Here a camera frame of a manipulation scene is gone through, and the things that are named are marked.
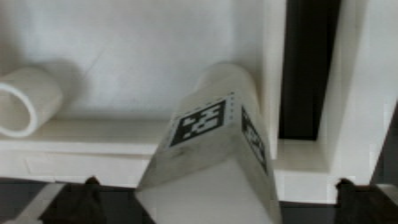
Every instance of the white surface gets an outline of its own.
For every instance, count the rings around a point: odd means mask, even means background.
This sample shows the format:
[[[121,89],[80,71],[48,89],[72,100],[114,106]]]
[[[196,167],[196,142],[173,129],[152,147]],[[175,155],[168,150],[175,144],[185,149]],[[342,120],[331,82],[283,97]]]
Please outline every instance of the white surface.
[[[335,203],[338,178],[349,177],[356,184],[370,181],[391,122],[398,2],[343,2],[320,140],[304,144],[278,143],[285,4],[279,0],[169,0],[157,4],[139,0],[0,0],[0,71],[8,74],[34,63],[57,76],[68,95],[59,118],[168,120],[203,69],[237,61],[256,74],[263,92],[274,157],[278,147],[281,151],[279,198]],[[77,145],[66,144],[59,150]],[[93,144],[89,151],[112,148],[102,145]]]
[[[237,61],[260,75],[262,0],[0,0],[0,7],[4,54],[63,84],[59,118],[169,120],[214,63]]]
[[[27,137],[52,119],[63,91],[50,74],[24,68],[0,78],[0,134]]]

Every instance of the white block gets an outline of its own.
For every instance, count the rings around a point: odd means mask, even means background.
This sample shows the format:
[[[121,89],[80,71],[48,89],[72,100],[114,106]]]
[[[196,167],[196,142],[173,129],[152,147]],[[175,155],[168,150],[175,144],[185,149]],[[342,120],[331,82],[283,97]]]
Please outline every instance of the white block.
[[[233,65],[217,65],[208,74],[207,87],[187,97],[175,115],[137,197],[159,224],[278,224],[274,170],[251,77]]]

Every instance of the white mug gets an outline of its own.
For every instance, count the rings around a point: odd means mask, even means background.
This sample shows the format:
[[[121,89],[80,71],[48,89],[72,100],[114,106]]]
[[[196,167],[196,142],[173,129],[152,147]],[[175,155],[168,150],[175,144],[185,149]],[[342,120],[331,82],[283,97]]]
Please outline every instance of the white mug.
[[[24,68],[0,78],[0,134],[27,137],[63,104],[63,90],[50,74]]]

